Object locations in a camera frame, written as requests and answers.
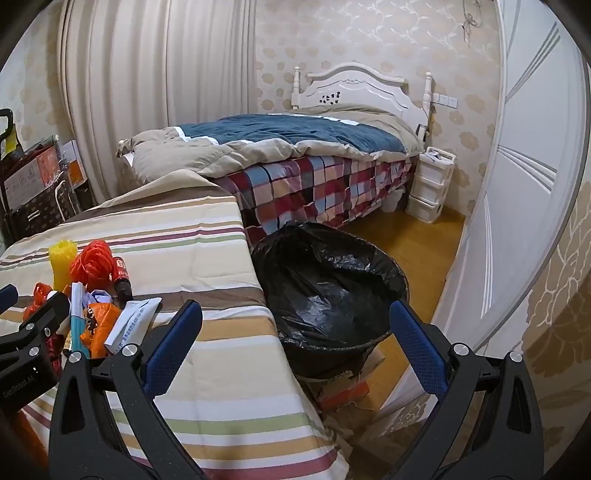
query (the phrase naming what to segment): electrical wire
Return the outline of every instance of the electrical wire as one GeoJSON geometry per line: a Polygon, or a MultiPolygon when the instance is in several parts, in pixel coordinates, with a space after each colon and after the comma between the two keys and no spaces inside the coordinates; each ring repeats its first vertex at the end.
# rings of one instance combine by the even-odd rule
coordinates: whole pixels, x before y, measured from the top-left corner
{"type": "Polygon", "coordinates": [[[480,17],[480,22],[478,22],[471,13],[466,12],[466,0],[462,0],[462,7],[464,9],[465,18],[462,28],[464,29],[464,41],[467,43],[470,43],[472,27],[480,28],[482,26],[482,6],[480,4],[480,0],[474,0],[474,4],[478,9],[478,16],[480,17]]]}

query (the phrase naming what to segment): orange plastic bag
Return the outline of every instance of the orange plastic bag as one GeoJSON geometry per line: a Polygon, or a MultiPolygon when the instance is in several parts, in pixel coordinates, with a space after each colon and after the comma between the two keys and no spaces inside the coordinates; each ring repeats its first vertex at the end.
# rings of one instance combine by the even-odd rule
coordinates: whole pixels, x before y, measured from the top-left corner
{"type": "Polygon", "coordinates": [[[92,317],[86,322],[80,341],[90,351],[90,358],[102,358],[107,356],[104,343],[121,310],[112,303],[91,303],[88,308],[92,311],[92,317]]]}
{"type": "Polygon", "coordinates": [[[33,315],[41,305],[43,305],[43,302],[47,300],[47,296],[51,290],[53,290],[53,288],[45,283],[39,282],[35,285],[35,289],[33,290],[33,305],[29,305],[22,313],[23,322],[28,320],[29,317],[33,315]]]}

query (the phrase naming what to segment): black bin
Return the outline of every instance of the black bin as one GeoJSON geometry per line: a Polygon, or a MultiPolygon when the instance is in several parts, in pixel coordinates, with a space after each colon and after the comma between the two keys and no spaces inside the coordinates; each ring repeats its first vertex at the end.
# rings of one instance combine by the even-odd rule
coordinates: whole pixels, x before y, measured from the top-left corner
{"type": "Polygon", "coordinates": [[[320,223],[287,223],[256,245],[252,262],[301,378],[357,374],[390,334],[390,304],[408,301],[408,281],[394,260],[320,223]]]}

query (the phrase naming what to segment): wall socket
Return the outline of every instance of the wall socket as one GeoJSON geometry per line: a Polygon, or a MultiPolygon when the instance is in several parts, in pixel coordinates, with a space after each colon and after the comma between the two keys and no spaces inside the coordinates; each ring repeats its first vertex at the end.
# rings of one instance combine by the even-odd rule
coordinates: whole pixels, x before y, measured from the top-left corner
{"type": "Polygon", "coordinates": [[[439,105],[446,105],[452,108],[457,108],[457,98],[442,95],[440,93],[433,94],[433,103],[438,103],[439,105]]]}

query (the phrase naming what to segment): plaid bed sheet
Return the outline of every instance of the plaid bed sheet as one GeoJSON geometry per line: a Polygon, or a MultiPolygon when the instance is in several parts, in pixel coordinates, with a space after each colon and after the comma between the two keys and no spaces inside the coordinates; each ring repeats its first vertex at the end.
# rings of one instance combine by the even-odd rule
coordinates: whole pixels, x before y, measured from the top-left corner
{"type": "Polygon", "coordinates": [[[343,157],[301,157],[257,164],[212,180],[234,195],[249,243],[289,220],[338,228],[373,210],[411,177],[413,158],[394,163],[343,157]]]}

